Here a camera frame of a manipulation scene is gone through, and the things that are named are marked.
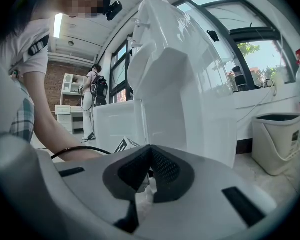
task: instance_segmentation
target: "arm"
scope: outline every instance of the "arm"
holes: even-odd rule
[[[90,88],[91,81],[92,81],[92,77],[88,76],[88,80],[86,81],[86,83],[84,84],[83,89],[82,89],[83,93],[86,91],[86,89]]]
[[[45,91],[45,74],[41,72],[25,73],[24,85],[34,102],[34,132],[38,139],[54,154],[66,149],[82,146],[74,136],[66,131],[50,112]],[[87,150],[79,150],[61,155],[60,158],[69,160],[86,160],[102,155]]]

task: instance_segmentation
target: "person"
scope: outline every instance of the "person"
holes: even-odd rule
[[[90,137],[91,140],[95,139],[95,134],[93,131],[93,125],[90,118],[90,113],[92,109],[94,108],[94,99],[91,94],[91,84],[94,82],[94,80],[97,78],[98,74],[101,72],[102,67],[100,65],[93,65],[91,71],[86,76],[88,79],[86,83],[83,86],[82,93],[84,93],[84,99],[83,99],[83,131],[84,135],[82,137],[82,140],[87,141],[88,137]]]
[[[45,76],[48,65],[48,47],[39,53],[29,56],[29,48],[49,34],[51,17],[64,14],[69,17],[91,18],[108,11],[111,0],[17,0],[11,15],[0,32],[0,76],[6,72],[9,81],[18,82],[19,94],[22,98],[15,98],[5,105],[7,116],[0,120],[4,127],[12,122],[10,133],[30,142],[33,131],[38,139],[54,154],[71,147],[82,146],[74,136],[68,133],[53,117],[45,92]],[[9,74],[18,69],[23,75],[23,83],[12,81]],[[2,83],[8,81],[2,77]],[[91,150],[78,150],[60,156],[65,161],[86,160],[100,157],[101,154]]]

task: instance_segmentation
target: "black strap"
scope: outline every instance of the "black strap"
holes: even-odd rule
[[[49,42],[49,35],[47,34],[46,36],[41,38],[38,42],[36,42],[29,48],[28,54],[30,56],[34,56],[40,53],[40,51],[48,45],[48,42]]]

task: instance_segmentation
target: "brick wall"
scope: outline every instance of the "brick wall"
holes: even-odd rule
[[[44,80],[46,97],[49,103],[50,111],[55,114],[56,105],[60,105],[61,89],[65,74],[86,76],[89,68],[80,67],[66,63],[49,61]],[[81,103],[81,96],[65,95],[63,105],[77,106]]]

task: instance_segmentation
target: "beige trash bin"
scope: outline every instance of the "beige trash bin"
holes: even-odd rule
[[[284,172],[300,152],[300,113],[270,113],[252,118],[252,158],[270,175]]]

